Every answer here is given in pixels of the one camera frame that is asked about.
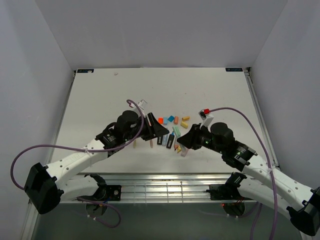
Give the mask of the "black orange-capped highlighter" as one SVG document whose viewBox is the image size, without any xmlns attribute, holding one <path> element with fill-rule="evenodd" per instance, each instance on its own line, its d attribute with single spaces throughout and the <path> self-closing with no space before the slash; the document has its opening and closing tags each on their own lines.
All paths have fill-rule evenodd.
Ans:
<svg viewBox="0 0 320 240">
<path fill-rule="evenodd" d="M 162 145 L 163 142 L 163 136 L 158 136 L 157 137 L 157 145 Z"/>
</svg>

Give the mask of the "pastel blue highlighter cap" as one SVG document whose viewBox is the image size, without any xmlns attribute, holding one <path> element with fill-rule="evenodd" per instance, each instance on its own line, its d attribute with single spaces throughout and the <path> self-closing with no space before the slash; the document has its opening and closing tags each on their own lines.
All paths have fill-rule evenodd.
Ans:
<svg viewBox="0 0 320 240">
<path fill-rule="evenodd" d="M 167 118 L 167 117 L 164 117 L 164 118 L 163 118 L 163 124 L 164 124 L 164 125 L 167 125 L 167 124 L 168 124 L 168 118 Z"/>
</svg>

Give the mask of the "black blue-capped highlighter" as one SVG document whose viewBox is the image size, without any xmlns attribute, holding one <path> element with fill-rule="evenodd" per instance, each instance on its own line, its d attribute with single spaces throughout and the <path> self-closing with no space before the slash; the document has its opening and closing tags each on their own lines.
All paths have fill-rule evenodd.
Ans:
<svg viewBox="0 0 320 240">
<path fill-rule="evenodd" d="M 174 139 L 175 139 L 175 135 L 173 133 L 168 136 L 167 143 L 166 143 L 166 148 L 167 149 L 171 149 L 172 148 Z"/>
</svg>

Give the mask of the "pastel yellow highlighter cap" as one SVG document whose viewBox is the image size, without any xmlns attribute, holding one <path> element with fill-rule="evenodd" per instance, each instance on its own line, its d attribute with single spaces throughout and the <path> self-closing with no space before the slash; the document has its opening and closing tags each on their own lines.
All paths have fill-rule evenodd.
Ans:
<svg viewBox="0 0 320 240">
<path fill-rule="evenodd" d="M 189 127 L 187 121 L 182 121 L 182 122 L 180 123 L 180 125 L 181 125 L 183 128 L 185 128 L 185 129 L 187 129 L 187 128 Z"/>
</svg>

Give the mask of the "dark blue highlighter cap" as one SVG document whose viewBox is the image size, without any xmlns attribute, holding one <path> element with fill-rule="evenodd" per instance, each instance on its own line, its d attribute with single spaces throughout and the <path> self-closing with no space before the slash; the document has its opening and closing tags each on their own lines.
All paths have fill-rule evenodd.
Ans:
<svg viewBox="0 0 320 240">
<path fill-rule="evenodd" d="M 175 119 L 175 117 L 174 117 L 173 115 L 171 115 L 170 117 L 168 117 L 168 121 L 169 121 L 169 122 L 173 122 L 174 119 Z"/>
</svg>

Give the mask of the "pastel green highlighter cap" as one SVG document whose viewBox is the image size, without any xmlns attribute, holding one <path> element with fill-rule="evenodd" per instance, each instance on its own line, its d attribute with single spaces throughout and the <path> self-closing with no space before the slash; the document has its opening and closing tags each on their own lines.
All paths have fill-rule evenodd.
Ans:
<svg viewBox="0 0 320 240">
<path fill-rule="evenodd" d="M 173 132 L 174 132 L 174 134 L 176 136 L 180 136 L 181 135 L 181 132 L 180 132 L 180 130 L 179 130 L 179 128 L 177 126 L 173 126 L 172 129 L 173 129 Z"/>
</svg>

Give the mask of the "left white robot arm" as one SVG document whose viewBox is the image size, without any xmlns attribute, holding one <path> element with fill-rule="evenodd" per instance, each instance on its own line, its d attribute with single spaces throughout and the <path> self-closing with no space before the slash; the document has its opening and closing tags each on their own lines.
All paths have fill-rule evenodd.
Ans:
<svg viewBox="0 0 320 240">
<path fill-rule="evenodd" d="M 126 110 L 81 151 L 46 166 L 33 165 L 24 191 L 41 215 L 52 211 L 60 201 L 84 198 L 103 202 L 112 197 L 112 191 L 101 176 L 92 173 L 81 179 L 74 177 L 121 151 L 134 137 L 149 141 L 168 133 L 152 113 L 139 116 L 135 111 Z"/>
</svg>

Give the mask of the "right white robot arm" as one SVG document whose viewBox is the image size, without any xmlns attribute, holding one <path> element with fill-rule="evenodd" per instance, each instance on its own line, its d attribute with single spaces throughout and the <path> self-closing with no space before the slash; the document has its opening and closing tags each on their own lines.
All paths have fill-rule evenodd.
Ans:
<svg viewBox="0 0 320 240">
<path fill-rule="evenodd" d="M 237 172 L 213 190 L 220 199 L 244 197 L 268 207 L 277 207 L 293 226 L 308 236 L 320 228 L 320 189 L 303 185 L 276 168 L 244 143 L 235 140 L 233 131 L 223 122 L 210 128 L 193 124 L 189 132 L 177 139 L 187 149 L 205 147 L 221 154 L 222 160 Z"/>
</svg>

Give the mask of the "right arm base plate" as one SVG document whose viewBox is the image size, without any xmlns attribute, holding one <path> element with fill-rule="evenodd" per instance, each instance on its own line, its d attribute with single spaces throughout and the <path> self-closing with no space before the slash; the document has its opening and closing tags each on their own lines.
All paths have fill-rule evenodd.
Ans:
<svg viewBox="0 0 320 240">
<path fill-rule="evenodd" d="M 248 200 L 240 195 L 238 188 L 230 184 L 211 184 L 206 190 L 211 200 Z"/>
</svg>

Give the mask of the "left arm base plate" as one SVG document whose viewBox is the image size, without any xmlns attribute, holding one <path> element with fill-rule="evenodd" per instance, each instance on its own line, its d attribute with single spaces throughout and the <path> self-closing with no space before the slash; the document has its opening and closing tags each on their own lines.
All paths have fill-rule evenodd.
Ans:
<svg viewBox="0 0 320 240">
<path fill-rule="evenodd" d="M 93 196 L 97 201 L 120 201 L 121 194 L 121 185 L 105 185 L 100 186 Z"/>
</svg>

